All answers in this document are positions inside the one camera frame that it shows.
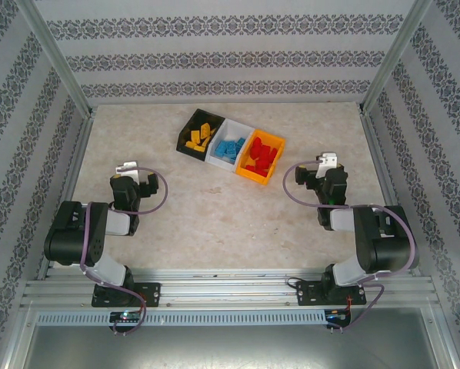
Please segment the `black plastic bin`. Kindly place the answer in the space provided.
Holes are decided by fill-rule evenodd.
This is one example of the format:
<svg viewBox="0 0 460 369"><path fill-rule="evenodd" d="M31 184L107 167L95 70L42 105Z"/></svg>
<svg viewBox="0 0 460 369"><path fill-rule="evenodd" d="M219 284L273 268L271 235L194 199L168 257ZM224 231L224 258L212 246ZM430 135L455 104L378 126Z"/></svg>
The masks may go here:
<svg viewBox="0 0 460 369"><path fill-rule="evenodd" d="M220 115L215 115L210 112L204 111L200 108L197 108L195 112L192 114L190 119L187 121L185 126L182 128L178 135L178 141L176 145L176 150L181 152L182 154L188 155L200 161L204 161L206 155L208 154L208 146L210 143L214 141L213 137L220 129L222 123L224 122L224 118ZM186 146L188 141L191 141L191 132L192 131L199 131L200 127L204 123L209 123L211 131L214 130L212 136L209 139L208 146L205 148L204 151L197 151L192 148Z"/></svg>

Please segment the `yellow plastic bin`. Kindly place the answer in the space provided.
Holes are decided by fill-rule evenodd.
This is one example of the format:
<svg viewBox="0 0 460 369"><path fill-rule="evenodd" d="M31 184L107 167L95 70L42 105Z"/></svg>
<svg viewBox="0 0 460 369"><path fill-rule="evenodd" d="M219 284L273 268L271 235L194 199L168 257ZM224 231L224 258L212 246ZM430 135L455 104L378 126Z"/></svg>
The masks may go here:
<svg viewBox="0 0 460 369"><path fill-rule="evenodd" d="M276 136L276 135L272 135L272 134L270 134L270 133L268 133L266 131L255 129L255 131L252 134L248 144L244 147L243 154L242 154L242 156L240 157L240 159L238 161L238 166L237 166L236 171L235 171L235 173L237 175L240 175L243 178L247 178L249 180L255 181L255 182L259 183L260 185L267 185L269 180L270 180L270 178L271 178L271 176L273 175L274 171L273 171L272 175L265 176L262 173L262 171L257 171L256 170L256 173L254 173L254 172L251 172L251 171L247 171L245 169L246 165L255 166L255 161L253 161L249 157L252 142L253 142L255 137L260 137L260 139L262 140L262 145L269 145L269 146L272 147L272 149L273 148L278 149L278 154L276 156L276 159L270 165L270 167L271 166L274 167L274 171L275 171L275 167L276 167L276 165L278 163L278 160L282 156L282 153L283 153L283 151L285 149L285 139L281 138L279 136Z"/></svg>

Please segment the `white plastic bin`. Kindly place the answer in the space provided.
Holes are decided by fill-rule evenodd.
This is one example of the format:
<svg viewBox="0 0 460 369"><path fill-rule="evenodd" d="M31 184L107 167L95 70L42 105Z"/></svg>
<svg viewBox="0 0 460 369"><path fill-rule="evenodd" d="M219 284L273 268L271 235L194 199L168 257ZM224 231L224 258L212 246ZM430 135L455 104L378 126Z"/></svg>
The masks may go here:
<svg viewBox="0 0 460 369"><path fill-rule="evenodd" d="M244 147L248 144L254 131L255 129L253 127L226 118L208 144L208 153L206 154L205 161L223 170L235 172L238 161L243 154ZM241 138L245 140L242 148L236 155L236 159L230 159L224 156L219 157L216 155L215 151L222 141L237 142Z"/></svg>

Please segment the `left circuit board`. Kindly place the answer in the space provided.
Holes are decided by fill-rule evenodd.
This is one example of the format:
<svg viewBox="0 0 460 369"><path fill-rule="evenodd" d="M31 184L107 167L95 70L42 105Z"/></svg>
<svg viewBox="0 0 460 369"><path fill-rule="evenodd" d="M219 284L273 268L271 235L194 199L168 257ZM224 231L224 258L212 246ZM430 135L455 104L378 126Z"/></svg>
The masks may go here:
<svg viewBox="0 0 460 369"><path fill-rule="evenodd" d="M123 312L112 312L110 313L109 322L114 323L128 323L134 324L138 323L140 320L141 314L134 311L123 311Z"/></svg>

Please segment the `grey metal shelf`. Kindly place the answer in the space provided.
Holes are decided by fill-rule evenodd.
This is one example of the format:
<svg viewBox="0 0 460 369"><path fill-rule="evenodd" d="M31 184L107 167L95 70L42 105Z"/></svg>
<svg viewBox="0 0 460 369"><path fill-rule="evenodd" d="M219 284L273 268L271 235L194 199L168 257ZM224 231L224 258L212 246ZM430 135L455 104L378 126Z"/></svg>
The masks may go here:
<svg viewBox="0 0 460 369"><path fill-rule="evenodd" d="M433 307L375 309L345 332L162 321L127 337L79 312L29 311L2 369L460 369L460 360Z"/></svg>

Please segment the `aluminium side rail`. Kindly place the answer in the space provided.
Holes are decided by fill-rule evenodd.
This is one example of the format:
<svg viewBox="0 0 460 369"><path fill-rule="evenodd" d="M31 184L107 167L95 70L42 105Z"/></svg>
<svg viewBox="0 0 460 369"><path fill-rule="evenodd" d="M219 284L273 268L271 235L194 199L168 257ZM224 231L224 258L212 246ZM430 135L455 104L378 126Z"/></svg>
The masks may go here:
<svg viewBox="0 0 460 369"><path fill-rule="evenodd" d="M370 207L379 215L379 226L388 232L386 238L373 237L368 243L368 253L375 256L369 266L379 277L404 274L418 267L419 252L412 230L402 206L397 204L393 187L388 183L388 171L383 160L380 146L376 140L372 123L363 114L360 115L365 137L375 166L385 205L371 204Z"/></svg>
<svg viewBox="0 0 460 369"><path fill-rule="evenodd" d="M46 148L29 205L28 238L22 239L26 280L44 279L52 265L45 258L43 244L60 204L72 199L94 115L62 125L58 138Z"/></svg>

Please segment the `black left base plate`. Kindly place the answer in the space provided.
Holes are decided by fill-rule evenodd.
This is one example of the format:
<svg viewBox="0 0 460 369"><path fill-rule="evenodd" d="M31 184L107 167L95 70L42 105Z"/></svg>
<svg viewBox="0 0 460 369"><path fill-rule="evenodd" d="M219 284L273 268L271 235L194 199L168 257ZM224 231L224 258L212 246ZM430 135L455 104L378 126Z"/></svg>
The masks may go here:
<svg viewBox="0 0 460 369"><path fill-rule="evenodd" d="M134 283L133 291L145 300L148 308L158 307L161 295L159 283ZM132 294L96 284L91 305L94 308L140 308L141 302Z"/></svg>

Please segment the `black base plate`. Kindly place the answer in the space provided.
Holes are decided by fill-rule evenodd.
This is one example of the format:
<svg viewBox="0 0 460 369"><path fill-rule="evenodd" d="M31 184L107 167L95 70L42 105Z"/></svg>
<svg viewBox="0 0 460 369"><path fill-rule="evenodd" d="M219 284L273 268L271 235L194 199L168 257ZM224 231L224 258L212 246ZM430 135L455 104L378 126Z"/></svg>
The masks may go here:
<svg viewBox="0 0 460 369"><path fill-rule="evenodd" d="M158 307L161 295L159 283L134 283L133 291L145 300L148 308ZM141 302L132 294L96 284L91 305L94 308L140 308Z"/></svg>
<svg viewBox="0 0 460 369"><path fill-rule="evenodd" d="M299 281L296 289L299 306L362 306L367 303L365 291L358 286L340 287L320 281Z"/></svg>

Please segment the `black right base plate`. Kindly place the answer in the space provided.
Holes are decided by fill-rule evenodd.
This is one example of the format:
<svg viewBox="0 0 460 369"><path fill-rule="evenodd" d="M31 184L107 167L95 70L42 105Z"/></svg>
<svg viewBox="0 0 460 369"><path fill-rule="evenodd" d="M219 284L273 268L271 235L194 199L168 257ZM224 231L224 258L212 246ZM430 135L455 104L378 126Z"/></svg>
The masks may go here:
<svg viewBox="0 0 460 369"><path fill-rule="evenodd" d="M367 303L365 291L358 286L340 287L320 281L299 281L296 289L299 306L362 306Z"/></svg>

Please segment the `aluminium mounting rail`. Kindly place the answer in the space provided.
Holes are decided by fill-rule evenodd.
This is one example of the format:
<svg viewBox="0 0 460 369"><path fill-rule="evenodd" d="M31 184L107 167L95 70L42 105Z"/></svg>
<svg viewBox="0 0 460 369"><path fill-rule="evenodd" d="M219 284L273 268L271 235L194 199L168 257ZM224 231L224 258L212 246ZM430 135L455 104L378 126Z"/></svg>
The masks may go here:
<svg viewBox="0 0 460 369"><path fill-rule="evenodd" d="M161 285L159 307L162 310L257 310L296 308L296 278L316 280L321 270L295 269L148 269L135 268L139 282ZM417 271L378 279L385 291L379 308L424 308L440 303L430 277ZM20 308L37 311L89 310L94 284L79 269L48 269L42 280L27 281Z"/></svg>

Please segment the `aluminium frame post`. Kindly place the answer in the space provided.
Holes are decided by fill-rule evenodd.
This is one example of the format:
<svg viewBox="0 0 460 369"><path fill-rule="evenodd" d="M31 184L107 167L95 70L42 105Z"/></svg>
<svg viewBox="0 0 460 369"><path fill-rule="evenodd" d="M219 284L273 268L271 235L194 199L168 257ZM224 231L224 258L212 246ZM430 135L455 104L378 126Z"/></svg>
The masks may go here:
<svg viewBox="0 0 460 369"><path fill-rule="evenodd" d="M77 82L66 57L62 54L52 32L42 17L34 0L14 0L27 24L38 39L43 51L57 71L62 83L67 89L83 118L91 116L92 107L87 101L80 84Z"/></svg>
<svg viewBox="0 0 460 369"><path fill-rule="evenodd" d="M360 104L360 109L363 115L367 115L367 113L372 110L373 105L376 103L378 96L381 94L389 76L398 64L399 59L408 46L409 40L425 16L425 13L431 3L432 0L414 0L412 7L398 31L398 34L395 36L390 49L372 80L364 100Z"/></svg>

